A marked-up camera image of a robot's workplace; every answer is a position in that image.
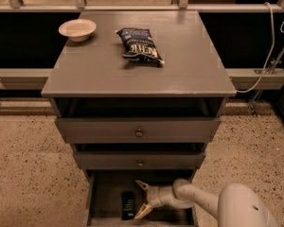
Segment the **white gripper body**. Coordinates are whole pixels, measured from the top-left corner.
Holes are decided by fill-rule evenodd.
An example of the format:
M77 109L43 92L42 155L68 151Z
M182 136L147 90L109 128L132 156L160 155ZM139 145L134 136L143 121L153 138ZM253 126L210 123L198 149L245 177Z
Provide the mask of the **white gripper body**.
M153 208L165 205L172 206L176 202L171 186L151 186L147 192L148 204Z

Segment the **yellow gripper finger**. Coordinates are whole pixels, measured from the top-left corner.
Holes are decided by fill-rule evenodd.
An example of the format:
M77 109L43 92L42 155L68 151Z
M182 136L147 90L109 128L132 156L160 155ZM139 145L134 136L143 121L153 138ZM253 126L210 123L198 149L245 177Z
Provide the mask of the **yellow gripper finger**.
M135 219L142 219L152 211L152 206L148 203L143 203L139 211L134 216Z
M148 192L150 189L151 189L151 187L147 184L147 183L144 183L144 182L142 182L142 181L140 181L140 180L136 180L135 181L145 192Z

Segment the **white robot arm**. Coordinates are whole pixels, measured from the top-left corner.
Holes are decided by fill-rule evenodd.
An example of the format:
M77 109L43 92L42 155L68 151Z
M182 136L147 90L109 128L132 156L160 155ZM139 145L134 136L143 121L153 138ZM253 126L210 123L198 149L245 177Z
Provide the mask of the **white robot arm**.
M147 194L147 202L141 205L135 219L142 219L154 208L187 209L197 204L217 220L218 227L278 227L259 195L241 183L231 183L214 195L185 179L177 179L168 186L135 182Z

